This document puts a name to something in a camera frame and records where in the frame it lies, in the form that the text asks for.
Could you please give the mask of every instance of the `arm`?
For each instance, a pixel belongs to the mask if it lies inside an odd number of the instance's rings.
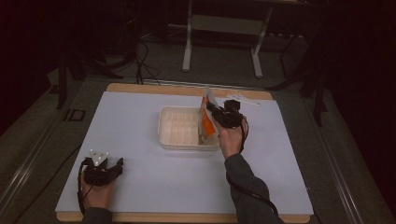
[[[233,154],[224,162],[228,177],[239,187],[269,199],[266,184],[256,177],[241,154]],[[231,197],[236,208],[238,223],[278,224],[283,221],[274,214],[271,207],[231,187]]]
[[[240,128],[225,129],[217,122],[215,122],[215,125],[219,129],[219,144],[230,180],[237,186],[259,194],[269,200],[269,191],[266,184],[253,174],[250,166],[239,153],[242,145],[242,130]],[[247,130],[245,121],[243,122],[243,126]],[[267,203],[261,202],[233,187],[231,187],[231,196],[236,208],[238,223],[283,223]]]
[[[96,187],[85,183],[84,173],[81,177],[81,187],[84,197],[85,214],[82,219],[83,224],[110,224],[112,223],[113,213],[108,210],[111,205],[114,179],[106,186]]]

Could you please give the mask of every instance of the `orange object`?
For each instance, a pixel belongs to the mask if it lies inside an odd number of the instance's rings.
[[[215,127],[213,126],[212,120],[206,114],[206,102],[208,101],[207,97],[202,98],[201,110],[202,110],[202,125],[205,129],[206,136],[209,136],[212,133],[215,133]]]

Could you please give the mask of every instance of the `white table leg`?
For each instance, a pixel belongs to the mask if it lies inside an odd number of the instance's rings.
[[[191,8],[192,8],[192,1],[189,1],[189,17],[187,18],[187,43],[186,49],[184,50],[184,60],[183,60],[183,72],[190,71],[190,61],[191,61]]]
[[[264,40],[264,37],[265,37],[265,32],[268,28],[268,22],[271,19],[273,10],[274,9],[272,7],[268,8],[265,21],[262,23],[262,28],[260,30],[259,40],[257,42],[257,45],[255,48],[253,48],[251,50],[251,58],[253,61],[253,66],[254,66],[254,73],[257,78],[262,78],[262,67],[260,66],[259,52],[260,52],[260,47],[262,46],[262,41]]]

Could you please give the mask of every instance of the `person's right hand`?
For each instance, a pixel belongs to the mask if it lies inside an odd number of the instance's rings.
[[[233,154],[239,153],[242,146],[242,129],[236,127],[233,129],[226,129],[222,127],[217,121],[213,120],[219,130],[219,144],[224,159],[229,158]],[[242,120],[245,134],[248,132],[246,118]]]

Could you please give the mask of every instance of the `white paper sheet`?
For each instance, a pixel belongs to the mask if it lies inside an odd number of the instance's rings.
[[[78,167],[90,149],[124,158],[114,212],[234,214],[221,151],[163,149],[157,134],[167,105],[199,107],[201,97],[105,92],[78,154],[56,212],[79,211]],[[220,105],[225,98],[217,98]],[[313,209],[276,101],[241,104],[249,134],[242,152],[264,180],[279,214],[312,215]]]

